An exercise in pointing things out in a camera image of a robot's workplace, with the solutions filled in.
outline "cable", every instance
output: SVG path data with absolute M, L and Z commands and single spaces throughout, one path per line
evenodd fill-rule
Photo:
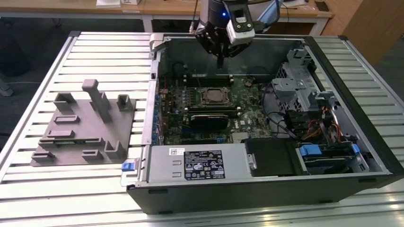
M 308 132 L 309 132 L 311 125 L 312 125 L 316 121 L 317 121 L 317 120 L 312 120 L 312 121 L 309 122 Z
M 299 137 L 293 134 L 293 132 L 291 132 L 289 129 L 287 129 L 284 126 L 281 126 L 281 125 L 280 125 L 275 120 L 272 120 L 272 118 L 269 117 L 269 114 L 272 114 L 272 113 L 280 113 L 280 112 L 269 112 L 269 113 L 267 113 L 267 111 L 265 111 L 264 100 L 265 100 L 265 95 L 267 95 L 268 88 L 269 88 L 269 84 L 267 85 L 267 88 L 265 88 L 265 91 L 264 91 L 264 95 L 263 95 L 263 99 L 261 99 L 263 112 L 264 112 L 264 114 L 268 116 L 268 120 L 272 121 L 272 123 L 275 123 L 275 124 L 276 124 L 276 125 L 277 125 L 288 134 L 289 134 L 289 136 L 291 136 L 293 139 L 299 140 Z
M 189 33 L 191 33 L 191 34 L 193 34 L 193 25 L 195 25 L 196 8 L 197 8 L 197 0 L 196 0 L 196 2 L 195 2 L 193 17 L 192 17 L 192 22 L 191 22 L 191 25 L 189 25 Z
M 197 81 L 197 85 L 200 86 L 200 94 L 203 96 L 203 91 L 201 91 L 203 88 L 201 88 L 200 78 L 197 77 L 197 75 L 196 75 L 196 81 Z
M 284 30 L 284 34 L 285 34 L 285 32 L 287 32 L 287 30 L 288 30 L 288 23 L 289 23 L 289 8 L 288 8 L 288 6 L 285 6 L 284 4 L 283 4 L 283 6 L 285 7 L 285 13 L 287 13 L 287 15 L 288 15 L 288 21 L 285 22 L 285 30 Z
M 340 126 L 336 123 L 332 123 L 332 125 L 336 128 L 336 138 L 337 138 L 339 142 L 341 142 L 341 129 L 340 129 Z
M 321 132 L 321 129 L 319 128 L 315 132 L 312 132 L 308 136 L 305 136 L 304 138 L 301 138 L 301 140 L 307 140 L 308 138 L 316 136 L 319 133 Z
M 268 120 L 269 120 L 273 124 L 276 124 L 276 125 L 277 125 L 288 134 L 289 134 L 289 136 L 291 136 L 293 139 L 299 140 L 299 137 L 291 132 L 289 129 L 287 129 L 284 126 L 281 126 L 271 117 L 268 117 Z
M 199 0 L 196 0 L 196 2 L 195 2 L 195 10 L 193 10 L 193 17 L 192 17 L 192 21 L 195 21 L 196 8 L 197 8 L 197 1 L 199 1 Z
M 284 120 L 280 120 L 279 122 L 277 122 L 277 127 L 276 127 L 276 136 L 280 134 L 280 132 L 279 132 L 279 125 L 280 125 L 280 122 L 285 122 Z
M 5 84 L 40 84 L 41 82 L 12 82 Z
M 275 1 L 276 1 L 275 2 L 276 3 L 276 20 L 271 24 L 265 24 L 265 28 L 271 27 L 272 24 L 275 24 L 279 21 L 279 18 L 280 18 L 280 4 L 279 4 L 279 0 L 275 0 Z

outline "warning label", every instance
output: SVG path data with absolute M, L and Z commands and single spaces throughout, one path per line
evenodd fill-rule
M 185 151 L 184 168 L 188 181 L 225 178 L 221 151 Z

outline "aluminum extrusion table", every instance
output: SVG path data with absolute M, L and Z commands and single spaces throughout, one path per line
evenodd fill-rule
M 151 75 L 147 33 L 81 32 L 68 38 L 32 102 L 0 153 L 0 226 L 403 226 L 404 180 L 369 189 L 339 203 L 248 210 L 145 215 L 120 186 L 120 165 L 31 167 L 57 92 L 81 91 L 97 79 L 107 96 L 136 99 L 129 157 L 140 155 Z M 404 161 L 404 103 L 348 41 L 316 37 L 353 96 L 397 159 Z M 327 81 L 319 73 L 325 88 Z

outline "blue tab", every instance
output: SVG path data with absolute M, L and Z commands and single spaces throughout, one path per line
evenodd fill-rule
M 308 144 L 308 145 L 303 145 L 299 148 L 300 154 L 301 156 L 305 155 L 321 155 L 321 149 L 316 144 Z
M 121 171 L 123 172 L 135 171 L 135 163 L 133 162 L 124 162 L 121 164 Z
M 352 148 L 352 150 L 355 151 L 356 154 L 360 152 L 359 146 L 356 144 L 352 144 L 351 148 Z

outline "white label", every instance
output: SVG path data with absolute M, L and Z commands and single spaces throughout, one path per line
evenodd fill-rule
M 184 155 L 184 148 L 171 148 L 169 149 L 169 155 Z
M 123 10 L 121 12 L 123 13 L 140 13 L 139 10 Z

